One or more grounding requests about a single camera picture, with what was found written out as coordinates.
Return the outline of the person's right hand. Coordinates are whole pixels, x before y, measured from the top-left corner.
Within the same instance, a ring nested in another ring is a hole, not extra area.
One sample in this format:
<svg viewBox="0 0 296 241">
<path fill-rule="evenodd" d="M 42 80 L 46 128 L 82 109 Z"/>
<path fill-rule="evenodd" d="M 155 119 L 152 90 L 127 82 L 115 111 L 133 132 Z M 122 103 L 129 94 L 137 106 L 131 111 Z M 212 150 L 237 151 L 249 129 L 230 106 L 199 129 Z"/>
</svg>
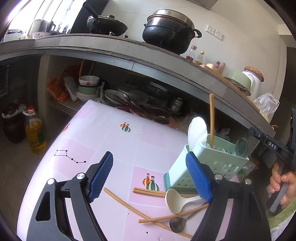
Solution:
<svg viewBox="0 0 296 241">
<path fill-rule="evenodd" d="M 288 188 L 281 198 L 280 206 L 281 209 L 285 209 L 294 199 L 296 194 L 296 177 L 295 172 L 289 171 L 285 174 L 279 174 L 280 165 L 278 162 L 274 163 L 272 169 L 272 176 L 270 177 L 270 184 L 268 192 L 273 194 L 280 190 L 280 185 L 283 183 L 288 183 Z"/>
</svg>

